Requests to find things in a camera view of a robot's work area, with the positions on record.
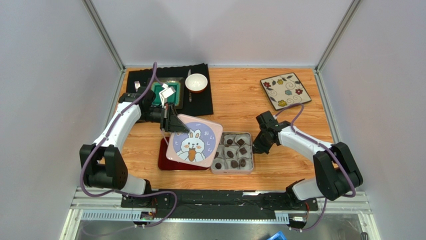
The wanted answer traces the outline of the silver tin lid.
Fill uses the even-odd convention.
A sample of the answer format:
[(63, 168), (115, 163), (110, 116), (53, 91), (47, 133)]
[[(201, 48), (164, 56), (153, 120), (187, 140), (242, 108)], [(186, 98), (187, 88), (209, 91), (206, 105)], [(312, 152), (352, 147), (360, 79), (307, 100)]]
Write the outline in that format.
[(168, 160), (209, 168), (215, 158), (223, 133), (223, 126), (199, 117), (178, 114), (188, 132), (173, 132), (168, 140), (165, 156)]

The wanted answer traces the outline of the red lacquer tray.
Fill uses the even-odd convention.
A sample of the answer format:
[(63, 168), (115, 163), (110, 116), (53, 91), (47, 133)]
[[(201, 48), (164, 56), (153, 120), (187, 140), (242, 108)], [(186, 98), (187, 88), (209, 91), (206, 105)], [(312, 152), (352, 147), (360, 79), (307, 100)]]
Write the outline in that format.
[(160, 142), (158, 162), (157, 162), (157, 166), (160, 170), (182, 172), (182, 171), (207, 171), (209, 169), (208, 167), (195, 166), (195, 165), (190, 165), (186, 163), (169, 160), (166, 157), (166, 151), (168, 148), (166, 141), (168, 140), (169, 140), (169, 137), (167, 136), (165, 139), (162, 139)]

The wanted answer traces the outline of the silver tin with paper cups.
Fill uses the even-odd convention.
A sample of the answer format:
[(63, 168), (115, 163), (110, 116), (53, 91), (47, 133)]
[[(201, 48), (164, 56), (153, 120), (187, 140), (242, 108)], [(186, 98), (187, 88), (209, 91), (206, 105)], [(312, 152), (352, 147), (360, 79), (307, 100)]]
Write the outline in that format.
[(223, 132), (210, 166), (211, 172), (216, 175), (249, 175), (254, 166), (251, 134)]

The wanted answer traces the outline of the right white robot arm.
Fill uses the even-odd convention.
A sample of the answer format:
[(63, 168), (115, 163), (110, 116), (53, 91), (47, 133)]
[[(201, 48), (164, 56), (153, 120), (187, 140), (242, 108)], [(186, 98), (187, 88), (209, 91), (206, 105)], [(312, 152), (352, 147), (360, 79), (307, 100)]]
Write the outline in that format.
[(285, 189), (286, 201), (297, 205), (313, 198), (334, 201), (354, 197), (364, 182), (349, 146), (343, 142), (329, 143), (305, 134), (291, 122), (278, 122), (266, 111), (256, 117), (260, 132), (252, 143), (253, 153), (268, 154), (271, 147), (290, 148), (314, 165), (315, 176), (302, 179)]

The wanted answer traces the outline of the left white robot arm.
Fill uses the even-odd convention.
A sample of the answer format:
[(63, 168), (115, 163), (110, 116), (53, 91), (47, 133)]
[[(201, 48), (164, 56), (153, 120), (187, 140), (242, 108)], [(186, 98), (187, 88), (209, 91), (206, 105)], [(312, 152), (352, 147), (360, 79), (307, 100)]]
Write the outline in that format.
[(81, 162), (80, 187), (107, 189), (132, 197), (150, 194), (151, 186), (146, 179), (138, 178), (128, 172), (121, 151), (136, 123), (159, 123), (161, 131), (169, 133), (188, 133), (189, 129), (178, 118), (173, 103), (167, 98), (175, 94), (175, 89), (164, 84), (159, 93), (161, 106), (152, 105), (156, 94), (150, 87), (140, 87), (136, 93), (124, 93), (118, 100), (113, 118), (102, 134), (92, 143), (80, 148)]

